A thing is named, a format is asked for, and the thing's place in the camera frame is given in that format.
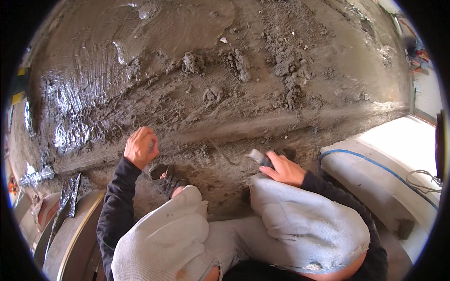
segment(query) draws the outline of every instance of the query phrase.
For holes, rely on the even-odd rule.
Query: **light gray jeans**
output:
[[[258,216],[208,223],[207,201],[195,186],[148,213],[118,242],[114,280],[203,280],[214,266],[226,271],[257,259],[281,269],[331,273],[369,248],[359,214],[321,195],[253,176]]]

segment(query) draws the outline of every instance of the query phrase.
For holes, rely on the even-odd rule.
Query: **black long-sleeve shirt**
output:
[[[142,171],[122,158],[112,181],[108,184],[103,209],[97,225],[97,239],[102,252],[103,267],[108,281],[113,281],[111,262],[119,239],[134,225],[133,197],[135,182]],[[331,183],[308,171],[302,189],[320,194],[332,201],[356,210],[370,232],[370,244],[366,258],[351,281],[382,281],[387,278],[387,254],[381,246],[374,220],[366,208],[351,194],[334,187]]]

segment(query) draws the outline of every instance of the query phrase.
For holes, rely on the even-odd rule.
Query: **right hand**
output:
[[[153,146],[152,150],[149,151],[151,142]],[[126,141],[123,157],[142,170],[158,154],[158,138],[155,133],[149,127],[140,127]]]
[[[275,169],[266,166],[259,166],[259,170],[271,177],[273,180],[288,185],[300,187],[305,178],[306,171],[299,165],[290,161],[284,155],[277,155],[273,151],[266,153],[267,157],[272,161]]]

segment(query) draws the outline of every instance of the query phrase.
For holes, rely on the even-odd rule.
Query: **blue hose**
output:
[[[327,152],[322,153],[322,154],[319,156],[319,161],[321,161],[322,158],[324,158],[325,156],[327,156],[328,154],[333,153],[333,152],[344,152],[344,153],[349,153],[349,154],[358,156],[358,157],[360,157],[360,158],[362,158],[362,159],[365,159],[365,160],[369,161],[370,163],[375,164],[375,165],[377,165],[378,167],[381,167],[381,168],[385,169],[386,171],[388,171],[389,173],[391,173],[392,175],[394,175],[394,177],[398,178],[402,183],[404,183],[404,184],[405,184],[407,187],[409,187],[412,191],[414,191],[414,192],[417,193],[420,197],[422,197],[422,198],[425,199],[428,203],[430,203],[431,206],[433,206],[433,207],[436,209],[436,211],[437,211],[437,206],[436,206],[436,204],[434,204],[428,197],[426,197],[425,195],[423,195],[419,190],[417,190],[416,188],[414,188],[413,186],[411,186],[409,183],[407,183],[404,179],[402,179],[399,175],[397,175],[394,171],[392,171],[392,170],[389,169],[388,167],[386,167],[386,166],[384,166],[384,165],[382,165],[382,164],[380,164],[380,163],[378,163],[378,162],[376,162],[376,161],[374,161],[374,160],[372,160],[372,159],[370,159],[370,158],[367,158],[366,156],[364,156],[364,155],[362,155],[362,154],[359,154],[359,153],[356,153],[356,152],[353,152],[353,151],[350,151],[350,150],[346,150],[346,149],[333,149],[333,150],[329,150],[329,151],[327,151]]]

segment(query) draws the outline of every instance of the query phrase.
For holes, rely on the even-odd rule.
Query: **black sandal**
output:
[[[164,172],[166,172],[166,176],[160,178]],[[150,170],[149,174],[156,189],[162,193],[167,200],[170,200],[173,190],[176,187],[189,185],[189,181],[186,178],[180,178],[175,175],[173,167],[169,165],[158,164]]]

